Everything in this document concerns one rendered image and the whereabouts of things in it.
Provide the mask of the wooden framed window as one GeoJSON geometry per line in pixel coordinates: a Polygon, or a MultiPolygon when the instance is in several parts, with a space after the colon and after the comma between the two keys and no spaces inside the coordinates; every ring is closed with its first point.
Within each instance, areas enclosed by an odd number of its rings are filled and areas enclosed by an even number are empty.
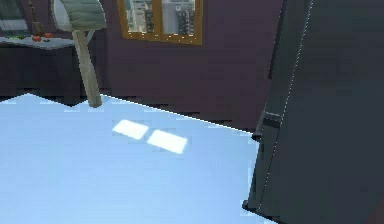
{"type": "Polygon", "coordinates": [[[203,0],[117,0],[122,37],[201,46],[203,0]]]}

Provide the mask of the dark grey fridge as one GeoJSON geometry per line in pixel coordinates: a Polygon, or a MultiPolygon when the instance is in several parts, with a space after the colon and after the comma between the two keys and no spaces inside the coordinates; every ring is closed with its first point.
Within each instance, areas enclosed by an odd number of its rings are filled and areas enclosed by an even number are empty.
{"type": "Polygon", "coordinates": [[[283,0],[243,209],[384,224],[384,0],[283,0]]]}

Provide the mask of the dark counter with pale top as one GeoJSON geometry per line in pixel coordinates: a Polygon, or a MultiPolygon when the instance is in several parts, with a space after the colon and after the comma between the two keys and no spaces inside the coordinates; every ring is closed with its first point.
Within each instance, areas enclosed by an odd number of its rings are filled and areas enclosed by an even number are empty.
{"type": "Polygon", "coordinates": [[[26,93],[67,106],[86,100],[72,40],[0,37],[0,102],[26,93]]]}

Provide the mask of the window above counter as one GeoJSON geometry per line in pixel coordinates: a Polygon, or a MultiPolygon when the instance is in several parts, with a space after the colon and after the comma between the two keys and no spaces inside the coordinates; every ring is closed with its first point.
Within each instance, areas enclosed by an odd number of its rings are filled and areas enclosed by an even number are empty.
{"type": "Polygon", "coordinates": [[[0,0],[0,31],[5,37],[30,35],[18,0],[0,0]]]}

